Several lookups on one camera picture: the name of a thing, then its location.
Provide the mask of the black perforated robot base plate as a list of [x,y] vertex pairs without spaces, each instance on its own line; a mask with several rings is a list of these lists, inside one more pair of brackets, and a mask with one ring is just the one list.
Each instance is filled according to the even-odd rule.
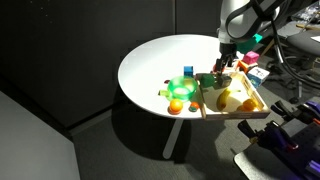
[[282,128],[297,149],[268,150],[250,145],[234,156],[234,162],[248,180],[320,180],[320,125],[291,120]]

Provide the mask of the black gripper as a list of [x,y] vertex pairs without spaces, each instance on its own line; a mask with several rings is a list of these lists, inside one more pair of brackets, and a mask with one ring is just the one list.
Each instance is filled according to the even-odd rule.
[[225,73],[232,70],[233,59],[236,55],[237,46],[235,44],[225,44],[221,43],[219,47],[219,51],[221,53],[221,59],[216,59],[216,63],[214,65],[214,72],[217,74],[222,73],[222,61],[227,62],[225,66]]

